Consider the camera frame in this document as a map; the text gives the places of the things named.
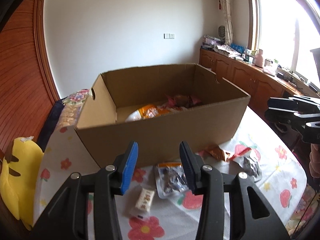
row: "hand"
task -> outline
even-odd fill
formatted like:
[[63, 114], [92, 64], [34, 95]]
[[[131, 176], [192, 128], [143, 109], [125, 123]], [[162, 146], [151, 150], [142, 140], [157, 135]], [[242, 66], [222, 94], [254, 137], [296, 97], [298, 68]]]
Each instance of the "hand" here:
[[320, 178], [320, 152], [318, 144], [311, 144], [309, 169], [312, 177]]

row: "metal screw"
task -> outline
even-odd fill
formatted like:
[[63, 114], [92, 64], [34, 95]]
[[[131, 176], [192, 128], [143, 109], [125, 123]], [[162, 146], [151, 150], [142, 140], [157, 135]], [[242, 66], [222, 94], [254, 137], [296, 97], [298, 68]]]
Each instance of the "metal screw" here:
[[77, 173], [77, 172], [74, 172], [74, 173], [72, 173], [72, 174], [70, 175], [70, 178], [71, 178], [71, 179], [79, 179], [79, 177], [80, 177], [80, 174]]
[[203, 165], [203, 166], [202, 166], [202, 169], [203, 169], [204, 171], [212, 171], [212, 167], [211, 167], [210, 165]]
[[114, 171], [116, 169], [116, 167], [114, 165], [108, 165], [106, 167], [106, 171]]
[[241, 179], [246, 179], [246, 178], [248, 177], [248, 174], [246, 174], [245, 172], [240, 172], [240, 173], [238, 174], [238, 176], [239, 176], [239, 178], [241, 178]]

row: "window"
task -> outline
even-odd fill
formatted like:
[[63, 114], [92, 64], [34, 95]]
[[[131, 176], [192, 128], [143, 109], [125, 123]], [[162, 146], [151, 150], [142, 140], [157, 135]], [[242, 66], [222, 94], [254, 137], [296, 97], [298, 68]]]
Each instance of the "window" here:
[[256, 47], [265, 58], [278, 60], [282, 67], [320, 88], [310, 52], [320, 48], [320, 35], [303, 7], [296, 0], [257, 0], [257, 7]]

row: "white wall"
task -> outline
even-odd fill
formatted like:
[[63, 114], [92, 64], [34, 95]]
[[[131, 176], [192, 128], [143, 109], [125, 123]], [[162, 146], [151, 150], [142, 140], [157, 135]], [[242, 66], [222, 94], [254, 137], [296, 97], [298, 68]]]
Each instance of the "white wall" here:
[[249, 0], [232, 0], [231, 17], [235, 43], [241, 46], [248, 46]]
[[46, 46], [61, 96], [112, 69], [199, 62], [202, 35], [218, 35], [218, 8], [218, 0], [46, 0]]

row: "cabinet door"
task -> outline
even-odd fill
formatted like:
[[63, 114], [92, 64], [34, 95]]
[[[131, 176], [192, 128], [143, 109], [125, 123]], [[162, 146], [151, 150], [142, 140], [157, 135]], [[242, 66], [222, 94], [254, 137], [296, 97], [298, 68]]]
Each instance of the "cabinet door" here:
[[212, 67], [213, 62], [213, 53], [210, 51], [200, 50], [199, 64], [203, 67], [210, 68]]
[[264, 112], [268, 109], [268, 100], [270, 97], [282, 97], [283, 88], [280, 84], [272, 82], [271, 77], [263, 74], [256, 80], [255, 94], [251, 98], [249, 107], [263, 120]]
[[253, 96], [255, 85], [254, 71], [249, 67], [242, 66], [237, 62], [234, 62], [232, 67], [233, 75], [231, 82], [246, 91], [249, 95]]
[[228, 79], [228, 74], [231, 69], [232, 62], [229, 58], [216, 55], [214, 59], [215, 70], [212, 69], [217, 74], [218, 79]]

